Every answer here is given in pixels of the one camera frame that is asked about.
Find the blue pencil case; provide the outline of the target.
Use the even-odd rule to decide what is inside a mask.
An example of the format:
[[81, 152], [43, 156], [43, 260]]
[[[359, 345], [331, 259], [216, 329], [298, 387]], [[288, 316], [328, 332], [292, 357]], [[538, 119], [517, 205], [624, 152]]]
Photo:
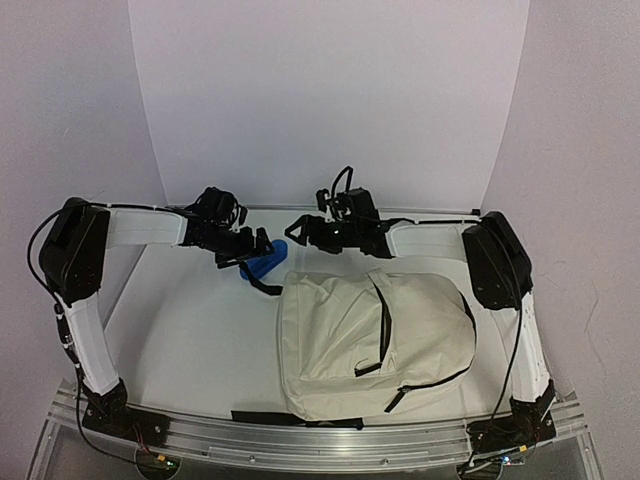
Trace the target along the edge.
[[288, 244], [286, 241], [277, 239], [272, 241], [274, 252], [259, 258], [253, 258], [247, 262], [251, 273], [262, 280], [267, 274], [282, 264], [288, 256]]

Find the cream white backpack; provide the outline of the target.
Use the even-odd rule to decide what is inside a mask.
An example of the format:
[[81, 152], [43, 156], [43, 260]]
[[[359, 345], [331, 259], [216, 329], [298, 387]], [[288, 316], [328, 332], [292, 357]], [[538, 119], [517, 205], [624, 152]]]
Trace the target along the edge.
[[236, 422], [362, 428], [456, 388], [477, 347], [463, 293], [430, 273], [291, 271], [276, 327], [286, 409], [235, 410]]

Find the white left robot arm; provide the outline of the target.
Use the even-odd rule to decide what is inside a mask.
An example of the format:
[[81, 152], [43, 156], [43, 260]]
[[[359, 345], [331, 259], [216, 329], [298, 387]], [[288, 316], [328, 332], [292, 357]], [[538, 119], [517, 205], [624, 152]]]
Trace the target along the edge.
[[62, 346], [80, 382], [104, 397], [94, 414], [110, 433], [127, 434], [135, 420], [129, 406], [107, 396], [122, 388], [98, 309], [107, 251], [148, 245], [198, 248], [213, 253], [218, 268], [237, 267], [254, 288], [278, 296], [281, 287], [263, 283], [249, 268], [251, 260], [274, 254], [275, 247], [264, 228], [247, 225], [247, 213], [232, 193], [208, 187], [188, 206], [72, 197], [38, 227], [47, 236], [39, 255], [27, 257], [28, 268], [54, 300]]

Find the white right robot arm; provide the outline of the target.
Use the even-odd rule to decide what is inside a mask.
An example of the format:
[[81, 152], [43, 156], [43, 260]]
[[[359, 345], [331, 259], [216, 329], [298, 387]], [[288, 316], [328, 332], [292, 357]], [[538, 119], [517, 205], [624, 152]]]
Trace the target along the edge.
[[460, 258], [467, 265], [475, 299], [493, 312], [511, 355], [508, 377], [513, 408], [541, 407], [553, 401], [554, 382], [534, 310], [531, 260], [502, 213], [427, 220], [306, 214], [285, 229], [285, 236], [330, 254], [357, 248], [380, 259]]

